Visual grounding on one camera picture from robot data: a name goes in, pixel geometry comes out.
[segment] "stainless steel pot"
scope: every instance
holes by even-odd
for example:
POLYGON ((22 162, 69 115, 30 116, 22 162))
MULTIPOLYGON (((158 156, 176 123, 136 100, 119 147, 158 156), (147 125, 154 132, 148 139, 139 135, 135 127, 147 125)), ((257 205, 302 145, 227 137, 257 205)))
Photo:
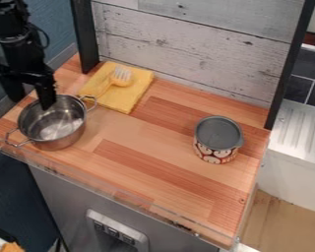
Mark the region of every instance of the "stainless steel pot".
POLYGON ((243 133, 236 122, 223 116, 210 116, 198 123, 193 147, 202 160, 222 164, 234 160, 243 144, 243 133))
POLYGON ((42 110, 38 100, 26 106, 18 119, 18 128, 6 134, 5 142, 16 148, 33 143, 45 151, 57 151, 77 142, 83 135, 87 113, 96 107, 96 98, 85 95, 76 98, 58 94, 57 101, 47 110, 42 110), (91 98, 94 106, 87 109, 82 100, 91 98), (19 144, 10 143, 9 137, 20 130, 27 139, 19 144))

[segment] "cabinet door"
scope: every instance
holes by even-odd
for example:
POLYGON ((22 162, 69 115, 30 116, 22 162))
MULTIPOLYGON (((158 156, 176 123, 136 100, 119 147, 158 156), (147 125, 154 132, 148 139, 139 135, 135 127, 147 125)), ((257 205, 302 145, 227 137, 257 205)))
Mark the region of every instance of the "cabinet door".
POLYGON ((43 170, 31 168, 33 176, 71 251, 100 251, 88 209, 144 233, 150 252, 218 252, 219 249, 178 228, 136 212, 86 188, 43 170))

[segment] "metal lid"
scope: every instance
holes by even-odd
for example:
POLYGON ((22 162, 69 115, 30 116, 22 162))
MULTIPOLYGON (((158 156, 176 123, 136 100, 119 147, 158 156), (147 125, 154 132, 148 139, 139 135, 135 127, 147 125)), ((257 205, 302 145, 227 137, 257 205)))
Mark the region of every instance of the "metal lid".
POLYGON ((228 150, 241 147, 243 134, 238 124, 222 116, 202 119, 196 127, 197 140, 213 150, 228 150))

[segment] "wooden countertop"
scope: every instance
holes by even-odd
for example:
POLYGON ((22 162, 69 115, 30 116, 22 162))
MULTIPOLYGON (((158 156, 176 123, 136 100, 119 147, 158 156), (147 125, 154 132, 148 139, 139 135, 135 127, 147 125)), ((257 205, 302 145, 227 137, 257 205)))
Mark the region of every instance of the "wooden countertop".
MULTIPOLYGON (((76 94, 91 74, 81 74, 78 56, 73 57, 56 72, 59 93, 76 94)), ((34 99, 31 94, 0 119, 0 139, 16 127, 21 110, 34 99)), ((21 150, 5 146, 3 151, 49 166, 229 247, 266 149, 267 114, 264 108, 157 79, 130 115, 103 107, 89 113, 83 137, 68 149, 42 152, 25 145, 21 150), (237 121, 245 136, 236 160, 223 165, 200 160, 192 149, 196 123, 213 114, 237 121)), ((17 143, 24 138, 20 133, 11 136, 17 143)))

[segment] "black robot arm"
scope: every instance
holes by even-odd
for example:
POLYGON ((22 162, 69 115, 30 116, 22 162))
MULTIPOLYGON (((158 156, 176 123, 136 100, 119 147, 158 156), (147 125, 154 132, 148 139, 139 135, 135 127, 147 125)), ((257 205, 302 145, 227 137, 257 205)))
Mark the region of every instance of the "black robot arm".
POLYGON ((0 83, 13 101, 25 96, 23 84, 35 86, 45 110, 56 101, 53 71, 44 63, 44 48, 39 31, 28 21, 23 0, 0 0, 0 44, 5 57, 0 58, 0 83))

